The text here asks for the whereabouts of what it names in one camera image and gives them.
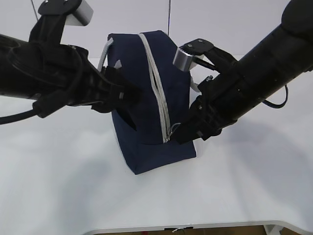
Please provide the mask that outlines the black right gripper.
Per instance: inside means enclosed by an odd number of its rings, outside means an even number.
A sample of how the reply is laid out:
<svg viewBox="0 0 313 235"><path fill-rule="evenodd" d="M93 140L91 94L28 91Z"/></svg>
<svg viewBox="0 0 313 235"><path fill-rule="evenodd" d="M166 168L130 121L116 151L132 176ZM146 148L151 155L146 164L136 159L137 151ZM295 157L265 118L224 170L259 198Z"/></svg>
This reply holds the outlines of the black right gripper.
<svg viewBox="0 0 313 235"><path fill-rule="evenodd" d="M191 142L193 140L207 140L221 134L222 130L237 122L229 118L222 117L217 110L204 101L203 95L197 96L190 106L191 119L182 122L173 129L170 140L179 144Z"/></svg>

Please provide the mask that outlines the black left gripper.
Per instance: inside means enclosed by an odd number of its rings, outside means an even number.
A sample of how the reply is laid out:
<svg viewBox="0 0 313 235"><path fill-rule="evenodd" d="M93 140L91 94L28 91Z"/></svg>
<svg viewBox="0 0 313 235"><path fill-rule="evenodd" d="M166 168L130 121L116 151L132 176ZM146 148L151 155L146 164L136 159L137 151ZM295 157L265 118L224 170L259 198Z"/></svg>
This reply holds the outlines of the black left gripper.
<svg viewBox="0 0 313 235"><path fill-rule="evenodd" d="M114 122L136 130L129 110L122 106L137 104L141 98L141 89L131 83L121 69L107 66L100 72L92 69L87 77L75 78L68 88L43 95L33 103L33 110L37 116L45 118L65 106L91 106L100 113L116 109Z"/></svg>

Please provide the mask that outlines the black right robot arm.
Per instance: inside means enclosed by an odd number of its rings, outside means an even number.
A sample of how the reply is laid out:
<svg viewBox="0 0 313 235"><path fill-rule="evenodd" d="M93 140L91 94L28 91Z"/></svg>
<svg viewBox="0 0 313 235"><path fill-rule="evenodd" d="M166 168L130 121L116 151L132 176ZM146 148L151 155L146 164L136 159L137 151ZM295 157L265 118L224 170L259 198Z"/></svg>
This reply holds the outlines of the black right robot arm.
<svg viewBox="0 0 313 235"><path fill-rule="evenodd" d="M171 139L180 144L219 135L244 114L302 73L313 69L313 3L291 0L281 23L240 60L205 39L178 47L173 64L216 71L199 85L200 95Z"/></svg>

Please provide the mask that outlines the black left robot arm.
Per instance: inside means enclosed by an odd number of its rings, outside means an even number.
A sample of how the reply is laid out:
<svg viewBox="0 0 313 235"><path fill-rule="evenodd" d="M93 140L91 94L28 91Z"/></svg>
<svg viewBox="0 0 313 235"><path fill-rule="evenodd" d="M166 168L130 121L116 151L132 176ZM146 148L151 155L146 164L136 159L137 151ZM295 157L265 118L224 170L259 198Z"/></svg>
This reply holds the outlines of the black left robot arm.
<svg viewBox="0 0 313 235"><path fill-rule="evenodd" d="M90 106L109 113L140 101L140 88L128 81L121 69L97 69L88 55L78 46L51 46L1 35L0 94L33 102L28 111L1 117L1 124L45 118L65 106Z"/></svg>

